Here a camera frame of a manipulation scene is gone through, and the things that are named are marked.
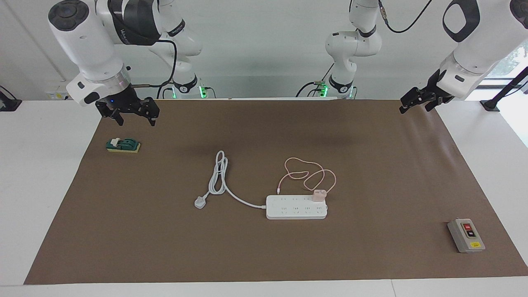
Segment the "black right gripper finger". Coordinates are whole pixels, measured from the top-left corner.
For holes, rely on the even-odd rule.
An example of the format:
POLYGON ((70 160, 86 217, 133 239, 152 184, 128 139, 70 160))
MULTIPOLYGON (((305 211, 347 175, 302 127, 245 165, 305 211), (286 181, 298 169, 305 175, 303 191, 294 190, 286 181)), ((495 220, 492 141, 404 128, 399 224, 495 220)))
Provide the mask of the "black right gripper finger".
POLYGON ((151 126, 156 125, 157 118, 160 116, 160 109, 153 98, 140 100, 140 116, 145 117, 151 126))
POLYGON ((123 126, 124 119, 122 118, 118 108, 111 109, 108 104, 103 101, 96 101, 96 108, 102 117, 110 118, 114 120, 119 126, 123 126))

